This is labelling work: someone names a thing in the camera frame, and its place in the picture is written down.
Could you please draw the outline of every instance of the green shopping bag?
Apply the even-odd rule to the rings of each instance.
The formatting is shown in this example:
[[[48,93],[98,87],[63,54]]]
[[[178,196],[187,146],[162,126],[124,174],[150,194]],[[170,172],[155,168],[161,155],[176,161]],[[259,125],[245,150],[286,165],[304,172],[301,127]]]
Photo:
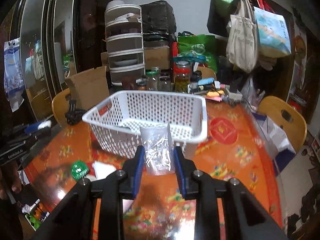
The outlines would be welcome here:
[[[197,35],[178,37],[179,54],[181,56],[199,56],[206,58],[208,67],[215,73],[217,72],[217,64],[215,58],[216,37],[214,35]]]

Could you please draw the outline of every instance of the jar with red lid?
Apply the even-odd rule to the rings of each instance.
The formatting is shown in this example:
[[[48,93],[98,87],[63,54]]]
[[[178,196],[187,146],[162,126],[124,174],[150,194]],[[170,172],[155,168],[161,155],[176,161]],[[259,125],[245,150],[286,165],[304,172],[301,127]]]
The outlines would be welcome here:
[[[174,91],[175,92],[188,92],[188,85],[190,84],[191,69],[189,64],[179,64],[174,71]]]

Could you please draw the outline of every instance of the laundry basket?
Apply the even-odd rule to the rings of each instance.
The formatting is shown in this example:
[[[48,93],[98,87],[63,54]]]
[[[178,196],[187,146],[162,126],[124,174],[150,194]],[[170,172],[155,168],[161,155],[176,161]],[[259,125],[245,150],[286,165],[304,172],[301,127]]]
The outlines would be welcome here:
[[[174,145],[180,145],[188,159],[207,137],[205,99],[181,93],[119,91],[90,109],[82,120],[90,124],[104,150],[127,158],[133,158],[142,145],[140,127],[170,123]]]

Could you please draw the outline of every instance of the metal screw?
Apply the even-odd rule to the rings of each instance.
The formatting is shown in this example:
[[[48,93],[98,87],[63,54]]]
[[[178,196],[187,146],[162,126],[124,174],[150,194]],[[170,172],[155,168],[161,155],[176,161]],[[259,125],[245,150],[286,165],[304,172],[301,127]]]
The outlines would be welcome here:
[[[230,183],[234,186],[238,185],[240,183],[239,179],[237,178],[231,178]]]
[[[78,180],[78,183],[82,186],[87,185],[88,183],[90,183],[90,180],[88,178],[82,178]]]
[[[125,171],[124,170],[117,170],[116,171],[116,174],[119,176],[119,177],[122,177],[125,175]]]
[[[197,176],[197,177],[200,177],[200,176],[203,175],[203,171],[201,171],[201,170],[194,170],[194,171],[193,171],[193,174],[194,174],[195,176]]]

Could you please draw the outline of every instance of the orange tablecloth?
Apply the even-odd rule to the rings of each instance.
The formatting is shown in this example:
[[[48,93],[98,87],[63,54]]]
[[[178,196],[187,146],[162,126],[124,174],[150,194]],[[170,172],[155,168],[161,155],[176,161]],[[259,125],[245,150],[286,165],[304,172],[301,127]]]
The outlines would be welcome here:
[[[207,101],[207,115],[208,137],[196,150],[193,158],[196,167],[217,179],[240,179],[282,226],[272,161],[247,112],[241,105],[232,108]],[[76,160],[89,165],[99,160],[116,168],[121,168],[125,161],[101,150],[87,124],[81,122],[65,128],[25,169],[49,209],[75,184],[70,166]],[[143,173],[138,197],[124,214],[126,237],[171,238],[181,234],[183,239],[193,239],[195,208],[195,201],[182,199],[175,174],[148,176]],[[221,239],[225,239],[223,216],[220,216],[220,231]]]

